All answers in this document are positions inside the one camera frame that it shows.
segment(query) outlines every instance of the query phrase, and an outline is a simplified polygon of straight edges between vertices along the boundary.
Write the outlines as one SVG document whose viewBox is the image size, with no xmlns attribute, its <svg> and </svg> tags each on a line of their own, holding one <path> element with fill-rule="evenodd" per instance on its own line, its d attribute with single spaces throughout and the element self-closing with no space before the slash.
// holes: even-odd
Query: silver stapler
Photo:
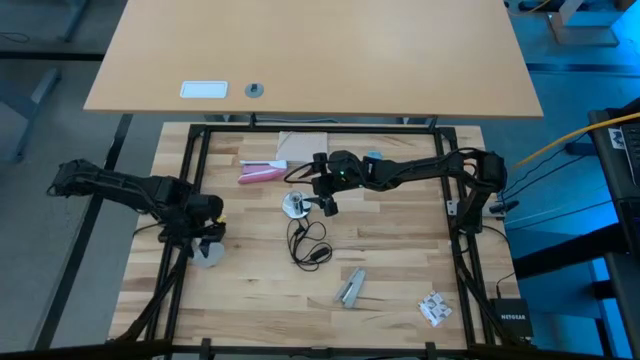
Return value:
<svg viewBox="0 0 640 360">
<path fill-rule="evenodd" d="M 353 274 L 351 274 L 347 281 L 342 285 L 335 298 L 333 298 L 333 301 L 340 300 L 344 304 L 345 308 L 353 308 L 366 274 L 367 272 L 364 269 L 356 268 L 353 271 Z"/>
</svg>

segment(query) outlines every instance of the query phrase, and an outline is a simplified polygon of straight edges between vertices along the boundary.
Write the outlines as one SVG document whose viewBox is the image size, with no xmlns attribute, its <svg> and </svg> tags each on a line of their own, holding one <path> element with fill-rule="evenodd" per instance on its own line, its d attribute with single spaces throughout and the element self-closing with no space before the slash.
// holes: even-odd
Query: pink object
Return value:
<svg viewBox="0 0 640 360">
<path fill-rule="evenodd" d="M 287 172 L 287 162 L 278 161 L 245 161 L 241 160 L 242 176 L 238 184 L 251 184 L 275 179 Z"/>
</svg>

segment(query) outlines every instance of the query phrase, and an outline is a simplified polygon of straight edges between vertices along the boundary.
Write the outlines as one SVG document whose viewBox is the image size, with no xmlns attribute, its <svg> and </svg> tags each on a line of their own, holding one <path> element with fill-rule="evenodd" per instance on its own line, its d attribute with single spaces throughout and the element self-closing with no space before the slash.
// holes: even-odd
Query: yellow cable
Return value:
<svg viewBox="0 0 640 360">
<path fill-rule="evenodd" d="M 604 121 L 604 122 L 601 122 L 601 123 L 598 123 L 598 124 L 589 125 L 589 126 L 584 127 L 582 129 L 578 129 L 578 130 L 576 130 L 576 131 L 574 131 L 572 133 L 569 133 L 569 134 L 561 137 L 560 139 L 552 142 L 551 144 L 543 147 L 542 149 L 534 152 L 533 154 L 529 155 L 529 157 L 527 157 L 524 160 L 521 160 L 519 163 L 515 164 L 513 166 L 513 168 L 514 169 L 519 168 L 520 166 L 522 166 L 522 165 L 528 163 L 529 161 L 537 158 L 538 156 L 540 156 L 541 154 L 545 153 L 546 151 L 548 151 L 549 149 L 553 148 L 554 146 L 556 146 L 556 145 L 558 145 L 558 144 L 560 144 L 560 143 L 562 143 L 564 141 L 567 141 L 567 140 L 571 139 L 572 137 L 575 137 L 577 135 L 586 133 L 587 131 L 591 131 L 591 130 L 599 129 L 601 127 L 605 127 L 605 126 L 614 125 L 614 124 L 618 124 L 618 123 L 621 123 L 621 122 L 633 120 L 633 119 L 636 119 L 636 118 L 639 118 L 639 117 L 640 117 L 640 112 L 637 112 L 635 114 L 631 114 L 631 115 L 627 115 L 627 116 L 621 116 L 619 118 L 607 120 L 607 121 Z"/>
<path fill-rule="evenodd" d="M 541 7 L 543 7 L 543 6 L 547 5 L 549 2 L 551 2 L 551 0 L 544 0 L 544 1 L 542 2 L 542 4 L 540 4 L 540 5 L 536 6 L 536 7 L 534 7 L 533 9 L 531 9 L 531 10 L 529 10 L 529 11 L 525 11 L 525 12 L 514 13 L 514 12 L 511 12 L 510 10 L 508 10 L 508 9 L 507 9 L 507 12 L 508 12 L 509 14 L 513 15 L 513 16 L 522 16 L 522 15 L 527 15 L 527 14 L 531 14 L 532 12 L 534 12 L 534 11 L 536 11 L 536 10 L 540 9 Z"/>
</svg>

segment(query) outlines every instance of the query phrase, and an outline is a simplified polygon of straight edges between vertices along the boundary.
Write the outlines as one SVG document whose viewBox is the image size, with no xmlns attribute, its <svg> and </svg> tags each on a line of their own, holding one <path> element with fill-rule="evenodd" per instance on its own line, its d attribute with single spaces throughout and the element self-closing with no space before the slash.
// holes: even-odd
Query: wooden table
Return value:
<svg viewBox="0 0 640 360">
<path fill-rule="evenodd" d="M 85 109 L 542 116 L 501 0 L 129 1 Z"/>
<path fill-rule="evenodd" d="M 153 174 L 178 176 L 188 129 L 187 123 L 164 125 Z M 460 147 L 483 147 L 479 127 L 456 127 L 456 131 Z M 212 135 L 202 192 L 225 201 L 227 253 L 213 268 L 188 267 L 175 343 L 199 345 L 201 338 L 209 337 L 217 346 L 424 348 L 426 341 L 433 341 L 439 349 L 466 348 L 440 180 L 405 183 L 384 193 L 357 189 L 336 194 L 338 215 L 325 218 L 318 209 L 310 215 L 326 225 L 333 259 L 317 272 L 303 272 L 289 257 L 285 240 L 289 219 L 281 210 L 282 197 L 292 185 L 236 182 L 239 160 L 272 158 L 277 137 L 277 133 Z M 377 150 L 397 161 L 435 155 L 431 135 L 332 133 L 329 147 L 359 157 Z M 312 193 L 308 185 L 294 187 Z M 138 226 L 151 223 L 143 216 Z M 485 224 L 504 230 L 495 220 Z M 156 239 L 158 231 L 145 230 L 133 240 L 110 336 L 121 334 L 152 296 L 163 247 Z M 488 295 L 495 296 L 495 282 L 513 272 L 509 248 L 489 230 L 477 239 Z M 367 270 L 367 278 L 357 308 L 347 310 L 334 303 L 333 296 L 357 266 Z M 436 328 L 417 308 L 431 290 L 453 308 Z M 515 277 L 504 280 L 501 291 L 518 297 Z M 481 342 L 479 310 L 470 298 Z M 159 329 L 166 324 L 167 303 Z"/>
</svg>

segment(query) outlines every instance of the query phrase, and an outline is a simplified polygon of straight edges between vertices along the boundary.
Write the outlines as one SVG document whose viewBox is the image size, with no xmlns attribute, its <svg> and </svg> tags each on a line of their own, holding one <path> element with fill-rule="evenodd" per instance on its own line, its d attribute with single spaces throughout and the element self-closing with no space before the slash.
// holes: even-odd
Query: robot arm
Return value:
<svg viewBox="0 0 640 360">
<path fill-rule="evenodd" d="M 193 185 L 171 176 L 141 178 L 107 171 L 86 160 L 60 165 L 47 190 L 51 196 L 99 195 L 126 205 L 136 212 L 151 214 L 164 227 L 161 241 L 176 246 L 193 238 L 220 241 L 224 235 L 223 201 L 215 195 L 199 194 Z"/>
<path fill-rule="evenodd" d="M 502 190 L 507 181 L 504 159 L 495 153 L 472 148 L 452 151 L 447 155 L 408 162 L 379 160 L 365 156 L 359 160 L 345 150 L 313 156 L 313 162 L 298 168 L 285 177 L 285 181 L 304 167 L 309 170 L 300 178 L 313 174 L 311 179 L 316 198 L 307 201 L 318 204 L 326 216 L 338 213 L 333 194 L 364 187 L 374 191 L 395 189 L 407 181 L 425 180 L 443 176 L 462 180 L 471 188 L 471 194 L 458 203 L 456 226 L 469 233 L 478 233 L 482 228 L 482 208 L 492 193 Z M 476 176 L 464 170 L 465 160 L 475 160 Z"/>
</svg>

